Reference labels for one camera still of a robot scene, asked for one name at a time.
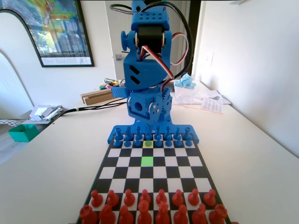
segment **white table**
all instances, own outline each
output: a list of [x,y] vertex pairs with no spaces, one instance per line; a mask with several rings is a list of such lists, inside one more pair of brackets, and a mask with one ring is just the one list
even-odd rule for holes
[[[193,125],[231,221],[298,223],[299,160],[295,156],[230,105],[224,105],[224,114],[173,105],[171,117],[174,124]],[[116,124],[133,122],[126,105],[69,113],[55,121],[0,165],[0,223],[76,222],[107,150],[110,131]]]

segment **red chess piece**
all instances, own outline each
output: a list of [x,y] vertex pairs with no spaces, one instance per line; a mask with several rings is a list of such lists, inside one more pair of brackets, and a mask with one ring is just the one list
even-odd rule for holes
[[159,212],[156,215],[156,224],[169,224],[170,218],[168,215],[168,204],[161,201],[159,204]]
[[161,202],[167,202],[167,198],[163,189],[159,190],[159,194],[156,197],[156,202],[157,204],[160,204]]
[[146,189],[144,189],[142,191],[142,195],[140,196],[140,201],[142,201],[142,200],[146,200],[150,204],[150,196],[149,196],[148,191]]
[[92,193],[92,206],[99,207],[103,203],[103,196],[98,193],[97,190],[93,190]]
[[113,190],[108,191],[108,200],[107,204],[110,204],[112,207],[116,206],[118,203],[118,195],[114,193]]
[[129,212],[126,205],[121,206],[119,224],[133,224],[133,215]]
[[183,204],[183,196],[181,190],[177,190],[176,193],[172,196],[172,202],[174,203],[175,206],[180,206]]
[[126,206],[132,206],[135,202],[135,196],[132,194],[130,189],[126,190],[126,196],[124,199],[124,203]]
[[80,210],[80,219],[82,224],[96,224],[98,221],[97,213],[87,204]]
[[178,208],[178,211],[174,213],[173,221],[174,224],[188,224],[187,218],[187,208],[183,204],[181,204]]
[[198,190],[193,189],[192,193],[188,195],[188,201],[191,205],[195,206],[199,203],[199,197],[198,197]]
[[146,200],[141,200],[138,205],[140,215],[138,216],[138,224],[151,224],[151,215],[149,213],[149,203]]
[[99,220],[101,224],[114,224],[115,214],[112,212],[110,204],[105,204],[102,211],[99,214]]
[[193,224],[207,224],[205,212],[206,212],[205,204],[200,204],[199,208],[192,214]]
[[224,219],[228,216],[228,211],[224,205],[218,204],[215,206],[215,210],[209,214],[209,220],[211,224],[225,224]]
[[204,195],[204,201],[207,205],[209,206],[214,206],[216,204],[216,199],[215,199],[216,192],[213,189],[209,190],[209,193],[206,193]]

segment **poster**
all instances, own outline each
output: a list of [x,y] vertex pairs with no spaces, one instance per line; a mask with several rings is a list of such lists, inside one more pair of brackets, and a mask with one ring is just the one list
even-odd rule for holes
[[94,66],[80,1],[0,0],[31,35],[42,67]]

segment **white wall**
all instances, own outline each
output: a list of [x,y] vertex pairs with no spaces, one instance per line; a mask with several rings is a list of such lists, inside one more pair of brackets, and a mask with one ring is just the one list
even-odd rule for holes
[[298,8],[297,0],[207,1],[197,61],[201,67],[214,53],[197,76],[297,156]]
[[71,108],[80,94],[98,88],[104,78],[115,78],[104,1],[81,1],[95,67],[42,68],[21,22],[0,13],[0,50],[12,62],[34,105]]

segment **teal box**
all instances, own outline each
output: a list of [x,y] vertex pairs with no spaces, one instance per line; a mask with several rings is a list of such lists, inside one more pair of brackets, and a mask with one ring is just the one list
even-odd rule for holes
[[18,125],[8,131],[14,141],[30,142],[38,134],[37,127],[35,125]]

